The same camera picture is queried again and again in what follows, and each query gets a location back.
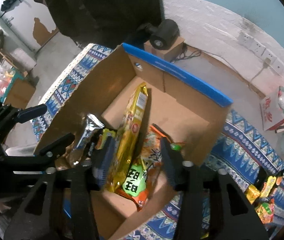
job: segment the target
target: open cardboard box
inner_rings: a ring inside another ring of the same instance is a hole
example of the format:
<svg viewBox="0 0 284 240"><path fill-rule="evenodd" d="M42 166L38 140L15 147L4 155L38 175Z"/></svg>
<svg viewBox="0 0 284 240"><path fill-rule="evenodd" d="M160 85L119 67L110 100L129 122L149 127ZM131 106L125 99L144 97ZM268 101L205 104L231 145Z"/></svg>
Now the open cardboard box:
<svg viewBox="0 0 284 240"><path fill-rule="evenodd" d="M200 165L222 130L232 100L179 67L128 44L117 47L90 70L55 115L35 154L68 132L76 134L87 113L117 129L130 95L143 81L151 90L148 124L157 124L175 142L188 143L185 159ZM115 193L91 192L99 234L105 239L125 236L161 210L175 194L163 173L153 197L140 212L131 200Z"/></svg>

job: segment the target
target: brown wall patch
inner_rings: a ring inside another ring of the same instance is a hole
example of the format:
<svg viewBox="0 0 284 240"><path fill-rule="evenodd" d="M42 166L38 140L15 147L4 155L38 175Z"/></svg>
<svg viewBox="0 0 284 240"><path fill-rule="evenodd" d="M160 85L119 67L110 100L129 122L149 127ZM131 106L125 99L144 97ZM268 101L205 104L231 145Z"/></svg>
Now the brown wall patch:
<svg viewBox="0 0 284 240"><path fill-rule="evenodd" d="M34 18L33 37L39 45L43 46L57 32L58 28L56 28L50 33L45 27L45 25L41 23L39 18Z"/></svg>

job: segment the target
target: patterned tablecloth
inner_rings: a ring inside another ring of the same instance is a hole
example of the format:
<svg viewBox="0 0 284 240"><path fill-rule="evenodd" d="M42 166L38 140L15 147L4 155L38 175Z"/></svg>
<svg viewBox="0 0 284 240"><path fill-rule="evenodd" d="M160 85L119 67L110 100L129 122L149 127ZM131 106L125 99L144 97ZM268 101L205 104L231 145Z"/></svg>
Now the patterned tablecloth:
<svg viewBox="0 0 284 240"><path fill-rule="evenodd" d="M40 102L47 105L48 111L32 121L33 131L38 141L78 84L99 61L111 52L109 48L89 44L56 79ZM234 110L228 114L224 129L204 165L215 171L225 168L242 191L255 182L260 169L265 169L272 174L284 169L284 162L266 139ZM272 197L275 201L274 220L266 225L266 228L276 226L271 237L284 225L284 179ZM177 194L145 225L140 226L124 239L172 239L180 212L181 199L182 194ZM203 229L208 228L209 224L210 205L209 199L206 198L203 200Z"/></svg>

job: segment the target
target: barcode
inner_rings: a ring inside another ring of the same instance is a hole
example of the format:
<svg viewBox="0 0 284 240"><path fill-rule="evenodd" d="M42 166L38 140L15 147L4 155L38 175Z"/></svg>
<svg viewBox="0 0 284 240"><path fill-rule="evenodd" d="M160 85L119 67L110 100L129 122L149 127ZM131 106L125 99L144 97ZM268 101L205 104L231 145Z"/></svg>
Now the barcode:
<svg viewBox="0 0 284 240"><path fill-rule="evenodd" d="M136 105L144 110L145 104L146 104L146 99L147 96L145 94L143 94L142 92L140 92L139 97L137 99Z"/></svg>

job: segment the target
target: power outlet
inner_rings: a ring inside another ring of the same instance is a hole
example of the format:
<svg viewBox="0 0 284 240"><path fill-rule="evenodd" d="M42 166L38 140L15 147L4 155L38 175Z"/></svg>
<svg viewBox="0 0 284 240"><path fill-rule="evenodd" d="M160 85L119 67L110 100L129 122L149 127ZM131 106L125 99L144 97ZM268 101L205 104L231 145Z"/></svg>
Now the power outlet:
<svg viewBox="0 0 284 240"><path fill-rule="evenodd" d="M243 45L246 48L249 48L251 44L253 43L253 37L248 35L245 32L240 32L238 41L239 41L239 44Z"/></svg>
<svg viewBox="0 0 284 240"><path fill-rule="evenodd" d="M261 58L266 47L262 45L258 40L254 39L249 49L252 50L255 55Z"/></svg>
<svg viewBox="0 0 284 240"><path fill-rule="evenodd" d="M274 61L277 59L276 55L274 55L269 49L266 49L261 56L262 60L266 60L267 58L271 60L270 65L273 64Z"/></svg>
<svg viewBox="0 0 284 240"><path fill-rule="evenodd" d="M273 68L274 71L277 72L279 75L283 74L284 72L284 64L278 58L273 62L273 64L271 64L271 68Z"/></svg>

